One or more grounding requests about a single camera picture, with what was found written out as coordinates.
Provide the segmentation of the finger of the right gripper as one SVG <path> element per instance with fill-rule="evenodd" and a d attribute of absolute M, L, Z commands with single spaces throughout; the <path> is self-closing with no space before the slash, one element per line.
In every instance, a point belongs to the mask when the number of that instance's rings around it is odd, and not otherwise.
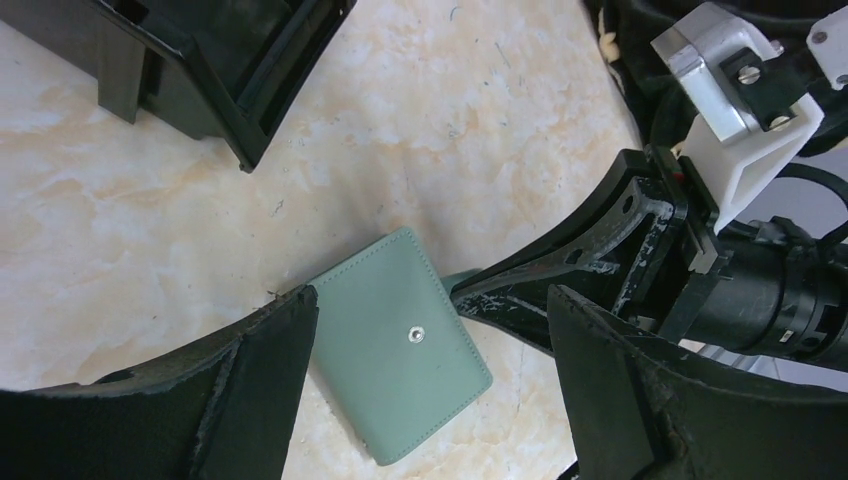
<path fill-rule="evenodd" d="M 618 355 L 612 338 L 600 335 L 606 321 L 646 290 L 644 261 L 587 261 L 532 265 L 506 272 L 504 284 L 487 271 L 453 278 L 460 315 L 499 329 L 550 355 Z"/>
<path fill-rule="evenodd" d="M 663 182 L 633 177 L 613 194 L 598 189 L 565 221 L 512 257 L 458 283 L 452 299 L 542 281 L 588 266 L 619 247 L 646 220 L 663 220 Z"/>

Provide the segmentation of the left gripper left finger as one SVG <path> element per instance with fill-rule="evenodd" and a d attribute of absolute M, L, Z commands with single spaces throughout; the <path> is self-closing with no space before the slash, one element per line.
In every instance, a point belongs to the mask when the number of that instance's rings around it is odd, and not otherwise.
<path fill-rule="evenodd" d="M 308 285 L 94 383 L 1 394 L 5 479 L 278 479 L 318 319 Z"/>

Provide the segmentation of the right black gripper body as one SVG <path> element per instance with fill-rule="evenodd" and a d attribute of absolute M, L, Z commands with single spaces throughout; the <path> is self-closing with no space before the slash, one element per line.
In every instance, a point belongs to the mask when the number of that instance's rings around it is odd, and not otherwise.
<path fill-rule="evenodd" d="M 627 201 L 638 217 L 621 246 L 629 261 L 616 296 L 624 320 L 676 343 L 687 336 L 732 252 L 714 232 L 718 207 L 687 158 L 648 146 L 647 172 Z"/>

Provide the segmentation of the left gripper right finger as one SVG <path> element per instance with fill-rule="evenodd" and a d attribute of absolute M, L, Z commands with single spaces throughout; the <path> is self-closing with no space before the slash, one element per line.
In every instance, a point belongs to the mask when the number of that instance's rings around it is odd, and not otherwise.
<path fill-rule="evenodd" d="M 553 286 L 568 479 L 843 479 L 847 396 L 739 370 Z"/>

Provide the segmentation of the green card holder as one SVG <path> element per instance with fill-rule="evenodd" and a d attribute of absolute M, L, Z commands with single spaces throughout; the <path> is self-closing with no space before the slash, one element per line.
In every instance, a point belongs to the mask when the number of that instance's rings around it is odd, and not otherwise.
<path fill-rule="evenodd" d="M 411 453 L 493 378 L 414 231 L 402 227 L 311 281 L 312 359 L 380 466 Z"/>

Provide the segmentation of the black plastic box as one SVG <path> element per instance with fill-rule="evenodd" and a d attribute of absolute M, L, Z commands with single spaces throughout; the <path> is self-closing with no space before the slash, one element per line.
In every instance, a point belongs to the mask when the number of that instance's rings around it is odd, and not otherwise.
<path fill-rule="evenodd" d="M 350 1 L 5 1 L 2 20 L 93 76 L 126 122 L 147 110 L 259 165 Z"/>

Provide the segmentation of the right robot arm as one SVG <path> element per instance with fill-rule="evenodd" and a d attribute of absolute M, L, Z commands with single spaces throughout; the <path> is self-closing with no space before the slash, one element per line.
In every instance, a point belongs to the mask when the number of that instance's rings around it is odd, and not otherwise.
<path fill-rule="evenodd" d="M 845 226 L 818 239 L 783 217 L 721 225 L 690 159 L 624 149 L 564 221 L 448 293 L 544 352 L 548 291 L 566 287 L 671 342 L 845 370 L 846 239 Z"/>

